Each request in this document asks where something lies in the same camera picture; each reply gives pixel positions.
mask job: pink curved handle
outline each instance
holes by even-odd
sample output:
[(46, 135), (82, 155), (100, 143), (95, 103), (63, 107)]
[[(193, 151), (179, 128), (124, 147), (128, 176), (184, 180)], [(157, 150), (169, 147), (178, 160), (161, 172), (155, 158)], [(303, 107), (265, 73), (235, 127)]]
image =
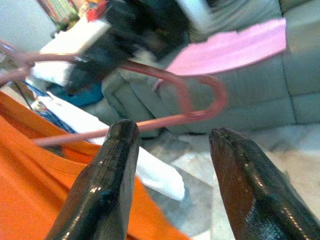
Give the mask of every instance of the pink curved handle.
[[(7, 42), (0, 40), (0, 50), (12, 57), (21, 67), (9, 72), (0, 74), (0, 87), (9, 81), (19, 81), (21, 78), (26, 77), (30, 68), (34, 66), (35, 62), (41, 61), (79, 61), (77, 54), (42, 54), (42, 53), (21, 53)], [(227, 94), (225, 85), (217, 78), (209, 75), (198, 76), (197, 80), (209, 85), (215, 92), (216, 99), (208, 109), (193, 111), (191, 104), (190, 94), (187, 90), (183, 76), (175, 75), (171, 72), (153, 67), (147, 66), (141, 63), (127, 61), (126, 64), (120, 66), (122, 69), (133, 71), (140, 74), (145, 74), (158, 79), (163, 79), (170, 82), (176, 88), (178, 95), (178, 102), (182, 109), (182, 114), (173, 116), (166, 116), (147, 121), (138, 122), (137, 125), (140, 131), (150, 131), (152, 129), (176, 126), (181, 124), (188, 124), (205, 119), (210, 119), (219, 114), (227, 105)], [(34, 143), (39, 146), (58, 145), (62, 143), (80, 141), (98, 137), (104, 137), (108, 132), (108, 129), (103, 129), (94, 132), (65, 134), (59, 136), (44, 137), (34, 139)]]

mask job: orange fabric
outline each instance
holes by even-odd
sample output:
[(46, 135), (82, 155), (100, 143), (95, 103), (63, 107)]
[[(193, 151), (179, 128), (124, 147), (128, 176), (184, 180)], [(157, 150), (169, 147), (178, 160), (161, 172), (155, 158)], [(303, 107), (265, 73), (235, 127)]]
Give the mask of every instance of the orange fabric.
[[(53, 225), (77, 175), (99, 146), (63, 145), (67, 158), (30, 138), (64, 134), (0, 92), (0, 239), (41, 240)], [(186, 240), (173, 228), (136, 178), (127, 240)]]

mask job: floor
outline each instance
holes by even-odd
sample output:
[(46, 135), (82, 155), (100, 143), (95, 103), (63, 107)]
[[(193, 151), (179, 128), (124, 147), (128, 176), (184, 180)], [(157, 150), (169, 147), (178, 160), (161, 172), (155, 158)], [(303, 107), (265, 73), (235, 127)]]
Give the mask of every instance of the floor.
[[(288, 125), (246, 132), (288, 177), (320, 219), (320, 124)], [(172, 200), (148, 189), (172, 224), (193, 240), (233, 240), (207, 135), (176, 136), (163, 131), (141, 144), (182, 175), (185, 197)]]

